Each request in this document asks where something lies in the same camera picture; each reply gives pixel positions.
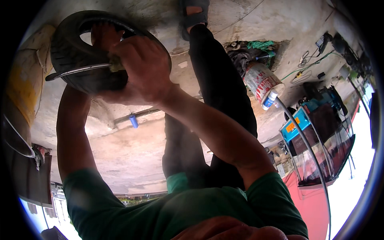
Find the concrete floor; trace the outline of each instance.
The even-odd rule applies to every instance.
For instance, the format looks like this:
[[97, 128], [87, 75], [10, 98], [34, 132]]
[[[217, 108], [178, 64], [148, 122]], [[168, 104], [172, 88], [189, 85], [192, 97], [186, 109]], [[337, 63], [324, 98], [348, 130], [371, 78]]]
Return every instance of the concrete floor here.
[[[188, 94], [197, 96], [199, 85], [186, 53], [189, 43], [182, 40], [177, 31], [177, 3], [176, 0], [49, 0], [36, 16], [25, 38], [42, 24], [57, 26], [68, 15], [82, 10], [104, 10], [125, 16], [132, 22], [140, 23], [163, 43], [172, 56], [171, 80], [179, 83]], [[335, 34], [334, 15], [335, 12], [325, 0], [211, 0], [208, 21], [209, 29], [221, 43], [236, 40], [290, 41], [283, 53], [277, 53], [281, 60], [274, 73], [282, 79], [297, 69], [300, 57], [306, 50], [310, 51], [310, 54], [316, 50], [315, 42], [324, 32]], [[323, 55], [331, 50], [333, 47], [328, 44]], [[185, 61], [187, 67], [178, 66]], [[303, 75], [313, 76], [306, 81], [318, 81], [316, 76], [325, 72], [323, 84], [329, 86], [333, 83], [345, 99], [353, 91], [352, 86], [334, 78], [344, 64], [344, 59], [331, 54]], [[281, 100], [287, 106], [294, 105], [304, 95], [301, 83], [290, 83], [293, 77], [294, 74], [283, 80], [286, 88]], [[60, 182], [60, 178], [57, 169], [55, 127], [64, 87], [65, 82], [61, 79], [45, 83], [40, 110], [31, 129], [34, 143], [52, 148], [51, 180], [56, 182]], [[282, 109], [272, 106], [268, 111], [264, 111], [257, 101], [253, 98], [251, 101], [258, 124], [259, 141], [265, 147], [275, 145], [280, 141], [278, 130], [284, 122]], [[161, 168], [161, 157], [165, 148], [164, 113], [157, 112], [139, 118], [140, 125], [137, 129], [132, 128], [129, 121], [114, 124], [117, 118], [147, 108], [150, 106], [110, 105], [100, 101], [92, 103], [86, 131], [98, 169], [115, 193], [166, 190]], [[202, 144], [204, 152], [209, 151], [204, 143]], [[211, 155], [205, 154], [205, 159], [209, 162]]]

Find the paint bucket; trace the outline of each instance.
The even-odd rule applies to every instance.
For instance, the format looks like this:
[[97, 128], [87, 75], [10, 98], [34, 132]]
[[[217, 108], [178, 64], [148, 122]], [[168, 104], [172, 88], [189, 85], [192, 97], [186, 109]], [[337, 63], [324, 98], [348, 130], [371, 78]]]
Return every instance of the paint bucket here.
[[284, 83], [271, 70], [264, 64], [254, 61], [248, 64], [243, 81], [260, 104], [263, 104], [271, 90], [275, 90], [278, 96], [281, 96], [285, 89]]

